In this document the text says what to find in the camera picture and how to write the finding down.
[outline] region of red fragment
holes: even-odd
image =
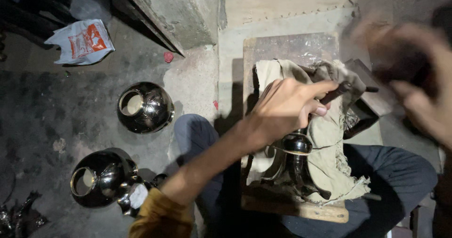
[[[172,52],[164,52],[163,57],[165,58],[165,62],[170,63],[173,60],[174,55]]]

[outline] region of shirt sleeve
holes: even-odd
[[[189,206],[174,203],[157,188],[152,188],[129,228],[129,238],[189,238],[193,219]]]

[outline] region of black metal pot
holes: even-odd
[[[117,116],[129,131],[152,133],[173,120],[174,105],[162,87],[150,82],[138,82],[121,94]]]
[[[138,168],[132,160],[108,150],[94,152],[84,157],[74,169],[72,196],[85,207],[107,206],[126,193],[122,184],[137,175]]]
[[[143,184],[150,190],[165,178],[165,174],[159,174],[152,182],[144,181],[127,153],[111,148],[89,154],[77,164],[72,172],[71,192],[82,206],[102,207],[116,200],[124,215],[136,217],[140,208],[133,208],[130,201],[136,186]]]

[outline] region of wooden stand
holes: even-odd
[[[260,60],[287,59],[298,65],[308,65],[322,59],[339,59],[339,42],[337,33],[312,33],[286,36],[273,36],[245,39],[243,42],[243,114],[249,113],[258,98],[258,79],[255,65]],[[299,196],[288,195],[281,190],[266,189],[260,183],[254,182],[246,186],[247,168],[251,166],[252,158],[242,166],[241,205],[245,210],[300,216],[337,223],[348,221],[348,211],[344,201],[320,207],[305,202]]]

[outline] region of blurred hand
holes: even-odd
[[[323,97],[337,87],[333,81],[306,85],[295,79],[277,79],[266,87],[251,114],[233,130],[246,138],[249,152],[256,151],[292,131],[305,128],[309,113],[324,116],[330,105],[324,106],[314,97]]]
[[[428,56],[438,84],[438,97],[433,100],[421,88],[405,81],[392,81],[391,86],[413,123],[452,149],[452,50],[448,43],[433,30],[414,24],[386,28],[379,38],[385,41],[384,45],[409,43]]]

